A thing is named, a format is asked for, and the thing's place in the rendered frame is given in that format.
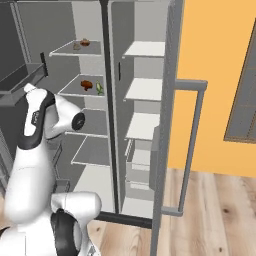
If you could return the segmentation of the grey open fridge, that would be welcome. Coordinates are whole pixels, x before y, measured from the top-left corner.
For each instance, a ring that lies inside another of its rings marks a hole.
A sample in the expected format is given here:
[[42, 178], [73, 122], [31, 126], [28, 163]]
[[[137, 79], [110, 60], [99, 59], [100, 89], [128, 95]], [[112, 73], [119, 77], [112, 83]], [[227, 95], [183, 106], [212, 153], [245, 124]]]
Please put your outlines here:
[[101, 54], [64, 57], [77, 65], [63, 89], [79, 74], [103, 77], [104, 96], [62, 96], [83, 109], [106, 112], [109, 166], [72, 164], [87, 137], [66, 133], [62, 156], [55, 168], [58, 192], [93, 191], [102, 200], [99, 215], [104, 221], [149, 228], [152, 225], [159, 127], [151, 146], [150, 170], [129, 170], [126, 134], [134, 113], [161, 114], [160, 101], [126, 100], [134, 78], [163, 80], [163, 57], [125, 57], [134, 41], [164, 42], [168, 5], [171, 0], [59, 0], [72, 5], [74, 37], [101, 43]]

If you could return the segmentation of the grey fridge door with bins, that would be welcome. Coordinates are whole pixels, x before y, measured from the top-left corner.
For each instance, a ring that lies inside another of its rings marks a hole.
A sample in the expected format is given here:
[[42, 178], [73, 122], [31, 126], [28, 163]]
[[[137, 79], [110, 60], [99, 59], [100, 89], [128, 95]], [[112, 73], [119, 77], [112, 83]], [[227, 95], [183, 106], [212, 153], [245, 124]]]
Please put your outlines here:
[[64, 57], [49, 53], [74, 37], [72, 5], [69, 2], [20, 3], [18, 11], [30, 59], [23, 54], [12, 4], [0, 1], [0, 197], [5, 194], [23, 118], [23, 104], [4, 106], [3, 92], [12, 93], [22, 80], [36, 80], [57, 92], [77, 68]]

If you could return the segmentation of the white fridge drawer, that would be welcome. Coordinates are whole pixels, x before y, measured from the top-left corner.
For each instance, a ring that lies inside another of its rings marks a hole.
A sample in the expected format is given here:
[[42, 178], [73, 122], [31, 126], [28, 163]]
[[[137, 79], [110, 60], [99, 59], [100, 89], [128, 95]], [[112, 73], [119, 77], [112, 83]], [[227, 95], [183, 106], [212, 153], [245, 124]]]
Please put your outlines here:
[[129, 170], [150, 170], [152, 142], [130, 139], [126, 148], [126, 165]]

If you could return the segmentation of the dark red-brown mushroom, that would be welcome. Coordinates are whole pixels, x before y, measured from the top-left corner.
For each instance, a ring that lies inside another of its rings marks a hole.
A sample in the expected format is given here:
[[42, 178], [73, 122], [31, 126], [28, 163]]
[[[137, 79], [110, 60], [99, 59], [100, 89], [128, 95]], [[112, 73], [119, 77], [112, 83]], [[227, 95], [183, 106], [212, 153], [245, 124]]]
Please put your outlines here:
[[85, 91], [93, 88], [93, 84], [88, 80], [82, 80], [80, 85], [84, 88]]

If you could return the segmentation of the white fridge shelf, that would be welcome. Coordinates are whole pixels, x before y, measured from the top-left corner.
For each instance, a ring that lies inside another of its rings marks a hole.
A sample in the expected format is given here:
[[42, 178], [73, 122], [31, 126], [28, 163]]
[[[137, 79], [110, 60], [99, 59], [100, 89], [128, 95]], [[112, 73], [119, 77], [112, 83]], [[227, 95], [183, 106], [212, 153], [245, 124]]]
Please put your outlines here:
[[126, 100], [160, 101], [162, 80], [134, 78], [125, 96]]
[[71, 163], [109, 166], [108, 139], [87, 136], [71, 160]]
[[94, 56], [101, 54], [101, 43], [99, 41], [91, 41], [89, 46], [81, 46], [78, 50], [74, 49], [75, 43], [77, 43], [77, 40], [70, 41], [50, 52], [49, 56]]
[[85, 114], [84, 126], [78, 131], [70, 131], [70, 134], [106, 138], [108, 136], [106, 112], [91, 109], [83, 109], [83, 112]]
[[134, 41], [123, 54], [125, 57], [163, 57], [164, 42]]
[[[92, 87], [85, 90], [81, 86], [82, 81], [89, 81], [92, 83]], [[96, 82], [99, 82], [101, 86], [104, 86], [103, 77], [98, 75], [85, 75], [79, 74], [73, 78], [63, 89], [61, 89], [58, 94], [61, 96], [75, 96], [75, 97], [84, 97], [84, 96], [104, 96], [104, 92], [98, 93], [96, 89]]]
[[159, 114], [134, 113], [126, 138], [150, 141], [153, 139], [154, 129], [159, 123]]

